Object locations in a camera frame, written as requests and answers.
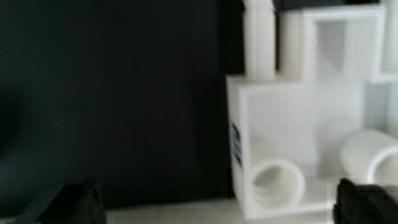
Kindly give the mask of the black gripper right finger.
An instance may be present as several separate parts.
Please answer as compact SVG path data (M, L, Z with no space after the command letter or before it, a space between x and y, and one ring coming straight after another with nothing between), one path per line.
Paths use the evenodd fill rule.
M356 184L337 188L335 224L398 224L398 185Z

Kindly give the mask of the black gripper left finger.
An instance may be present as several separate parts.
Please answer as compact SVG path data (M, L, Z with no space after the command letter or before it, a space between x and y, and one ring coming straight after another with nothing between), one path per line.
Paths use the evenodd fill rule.
M99 182L88 179L45 191L29 203L15 224L107 224Z

